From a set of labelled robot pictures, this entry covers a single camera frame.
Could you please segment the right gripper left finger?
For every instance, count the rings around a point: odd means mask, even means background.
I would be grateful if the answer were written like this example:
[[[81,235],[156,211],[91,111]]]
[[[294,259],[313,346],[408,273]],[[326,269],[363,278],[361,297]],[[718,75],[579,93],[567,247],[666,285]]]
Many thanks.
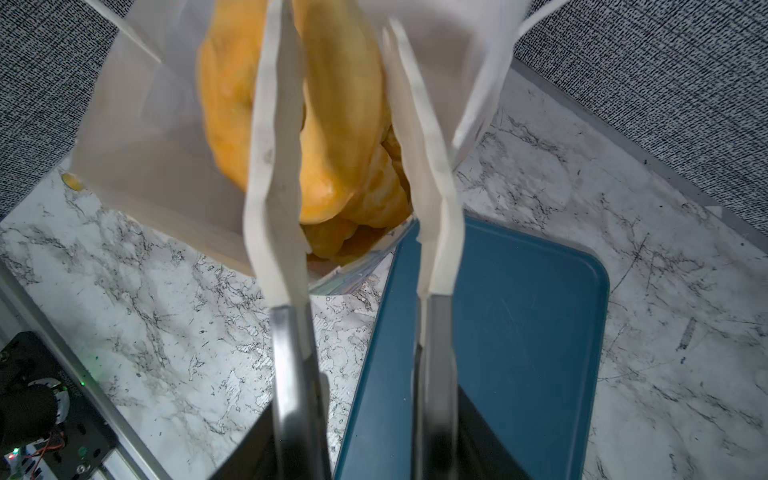
[[[278,462],[273,431],[272,403],[231,455],[212,474],[213,480],[278,479]]]

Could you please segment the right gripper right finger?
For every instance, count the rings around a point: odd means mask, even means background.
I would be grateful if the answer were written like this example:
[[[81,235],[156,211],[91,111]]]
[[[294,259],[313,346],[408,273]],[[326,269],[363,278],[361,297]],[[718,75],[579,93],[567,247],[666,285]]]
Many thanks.
[[[530,480],[462,388],[458,390],[458,478]]]

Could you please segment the fake long twisted bread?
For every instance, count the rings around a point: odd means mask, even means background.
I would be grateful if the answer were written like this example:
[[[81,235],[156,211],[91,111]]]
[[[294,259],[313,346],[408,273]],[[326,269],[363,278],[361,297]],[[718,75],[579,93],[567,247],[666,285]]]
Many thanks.
[[[384,228],[358,225],[338,217],[301,228],[311,249],[307,260],[338,265],[359,259],[387,233]]]

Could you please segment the cream serving tongs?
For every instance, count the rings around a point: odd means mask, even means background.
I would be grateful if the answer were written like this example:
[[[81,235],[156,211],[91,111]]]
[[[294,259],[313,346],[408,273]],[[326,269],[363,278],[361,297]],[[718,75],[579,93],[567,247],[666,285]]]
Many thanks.
[[[420,316],[415,348],[412,467],[415,479],[458,475],[458,380],[452,344],[452,295],[461,263],[465,221],[451,160],[404,26],[383,31],[388,100],[415,187],[420,223]],[[249,181],[243,236],[269,306],[275,368],[272,418],[279,475],[331,475],[326,410],[316,353],[299,226],[303,59],[291,6],[273,1],[252,112]]]

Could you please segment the fake croissant top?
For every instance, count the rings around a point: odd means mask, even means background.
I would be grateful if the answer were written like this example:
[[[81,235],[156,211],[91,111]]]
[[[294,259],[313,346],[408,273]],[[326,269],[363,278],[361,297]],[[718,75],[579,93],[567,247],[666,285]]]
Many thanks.
[[[376,146],[362,186],[341,212],[341,217],[372,228],[394,228],[410,215],[402,166],[386,148]]]

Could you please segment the white floral paper bag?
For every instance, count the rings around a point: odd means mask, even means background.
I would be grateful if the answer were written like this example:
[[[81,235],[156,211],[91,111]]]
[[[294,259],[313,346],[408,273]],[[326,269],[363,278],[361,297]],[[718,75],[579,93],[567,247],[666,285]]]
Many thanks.
[[[397,20],[453,165],[487,130],[522,35],[546,17],[529,1],[364,1],[376,32]],[[73,173],[108,206],[251,273],[244,194],[216,168],[196,85],[210,1],[137,1],[95,85]]]

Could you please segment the fake ring donut bread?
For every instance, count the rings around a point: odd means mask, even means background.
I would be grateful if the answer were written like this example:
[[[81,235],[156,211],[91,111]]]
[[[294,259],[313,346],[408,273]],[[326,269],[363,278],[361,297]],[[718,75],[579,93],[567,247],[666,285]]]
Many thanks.
[[[247,187],[254,87],[267,2],[218,1],[198,51],[204,128],[219,170]],[[339,215],[362,188],[381,134],[384,73],[355,1],[295,1],[305,58],[300,221]]]

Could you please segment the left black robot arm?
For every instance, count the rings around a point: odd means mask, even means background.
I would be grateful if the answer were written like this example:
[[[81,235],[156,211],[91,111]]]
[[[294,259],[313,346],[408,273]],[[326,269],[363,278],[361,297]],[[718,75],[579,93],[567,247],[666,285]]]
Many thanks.
[[[70,410],[65,384],[57,378],[33,379],[31,360],[1,355],[1,454],[47,437]]]

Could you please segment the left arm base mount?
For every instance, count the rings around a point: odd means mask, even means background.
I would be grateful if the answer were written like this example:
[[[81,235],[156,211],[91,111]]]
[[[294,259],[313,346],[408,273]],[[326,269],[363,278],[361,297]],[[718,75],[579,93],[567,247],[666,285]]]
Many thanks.
[[[60,379],[68,389],[66,420],[49,436],[1,454],[3,479],[88,479],[117,446],[117,437],[63,367],[33,332],[21,332],[2,348],[12,360],[31,360],[33,379]]]

